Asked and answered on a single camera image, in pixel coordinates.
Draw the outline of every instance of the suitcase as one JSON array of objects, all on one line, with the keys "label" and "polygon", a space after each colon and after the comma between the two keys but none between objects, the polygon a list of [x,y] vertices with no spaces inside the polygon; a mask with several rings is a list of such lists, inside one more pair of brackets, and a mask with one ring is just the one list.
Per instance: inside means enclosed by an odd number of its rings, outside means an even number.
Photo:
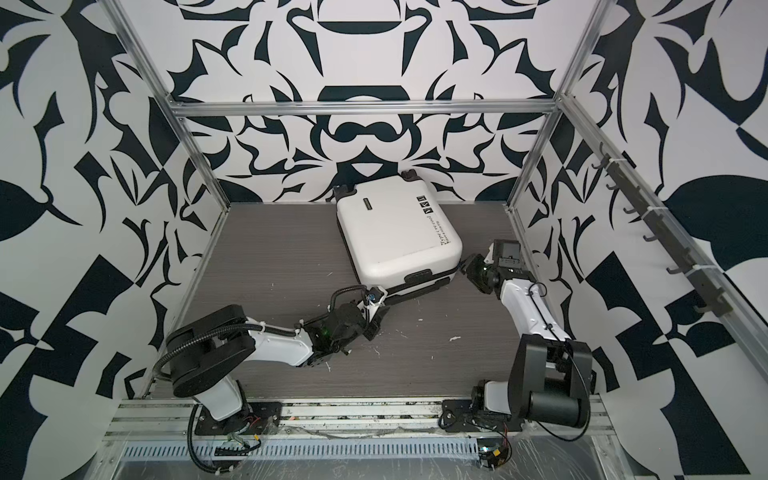
[{"label": "suitcase", "polygon": [[334,187],[339,230],[359,283],[387,290],[393,305],[447,285],[462,240],[413,170]]}]

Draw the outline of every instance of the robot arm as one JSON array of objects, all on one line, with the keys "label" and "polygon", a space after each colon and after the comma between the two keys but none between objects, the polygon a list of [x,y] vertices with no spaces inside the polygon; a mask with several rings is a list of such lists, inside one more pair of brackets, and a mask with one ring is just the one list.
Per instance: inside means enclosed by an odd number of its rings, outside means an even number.
[{"label": "robot arm", "polygon": [[[481,292],[496,293],[520,333],[509,380],[478,387],[473,392],[476,409],[559,425],[585,425],[591,350],[554,321],[542,299],[545,285],[523,270],[520,243],[494,240],[485,258],[468,257],[461,271]],[[553,378],[552,370],[559,375]]]},{"label": "robot arm", "polygon": [[[357,305],[336,307],[339,294],[365,290]],[[154,366],[155,376],[172,382],[174,395],[194,397],[217,421],[240,414],[248,405],[229,373],[242,362],[260,360],[291,366],[313,366],[346,347],[358,336],[373,339],[387,308],[386,290],[364,286],[341,289],[331,296],[328,313],[293,329],[267,325],[247,317],[240,305],[229,305],[181,327],[166,338],[168,353]],[[161,371],[170,363],[170,375]]]}]

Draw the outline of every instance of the wooden floor panel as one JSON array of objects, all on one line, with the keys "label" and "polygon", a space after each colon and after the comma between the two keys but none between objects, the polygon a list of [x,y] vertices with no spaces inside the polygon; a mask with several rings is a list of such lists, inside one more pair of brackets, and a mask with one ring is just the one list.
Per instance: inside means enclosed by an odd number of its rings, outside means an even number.
[{"label": "wooden floor panel", "polygon": [[[501,204],[442,207],[462,238],[462,257],[513,237]],[[292,326],[355,282],[335,205],[235,204],[184,321],[239,303],[254,319]],[[496,297],[457,274],[447,287],[393,306],[379,336],[358,338],[349,356],[310,368],[246,362],[233,376],[248,396],[468,395],[481,379],[508,378],[518,342]],[[170,385],[159,382],[152,396],[171,397]]]}]

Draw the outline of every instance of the floral pattern backdrop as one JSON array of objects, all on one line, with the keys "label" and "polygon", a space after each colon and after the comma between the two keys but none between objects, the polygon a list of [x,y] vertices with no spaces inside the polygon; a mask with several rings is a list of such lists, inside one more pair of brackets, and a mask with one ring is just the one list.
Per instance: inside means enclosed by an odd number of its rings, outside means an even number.
[{"label": "floral pattern backdrop", "polygon": [[323,201],[415,169],[440,200],[507,200],[543,114],[188,119],[231,201]]},{"label": "floral pattern backdrop", "polygon": [[[596,125],[768,314],[768,5],[619,0],[574,94]],[[566,328],[638,473],[768,472],[768,385],[673,266],[567,119],[517,205]]]},{"label": "floral pattern backdrop", "polygon": [[180,101],[471,100],[551,98],[594,0],[123,4]]},{"label": "floral pattern backdrop", "polygon": [[0,2],[0,465],[85,468],[220,215],[93,0]]}]

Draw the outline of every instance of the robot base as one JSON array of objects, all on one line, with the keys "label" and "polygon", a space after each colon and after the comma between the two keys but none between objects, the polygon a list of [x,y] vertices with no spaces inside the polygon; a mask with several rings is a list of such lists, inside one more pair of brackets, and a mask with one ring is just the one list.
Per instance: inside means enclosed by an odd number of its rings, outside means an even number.
[{"label": "robot base", "polygon": [[480,432],[480,428],[503,432],[507,425],[509,432],[522,430],[522,419],[499,412],[487,412],[473,408],[472,400],[443,400],[442,414],[438,426],[448,433]]},{"label": "robot base", "polygon": [[280,413],[283,410],[283,404],[280,402],[249,402],[243,405],[243,409],[238,413],[227,417],[220,422],[203,407],[203,411],[197,419],[195,426],[195,435],[226,435],[227,433],[238,433],[243,437],[252,437],[260,435],[268,427],[280,424]]}]

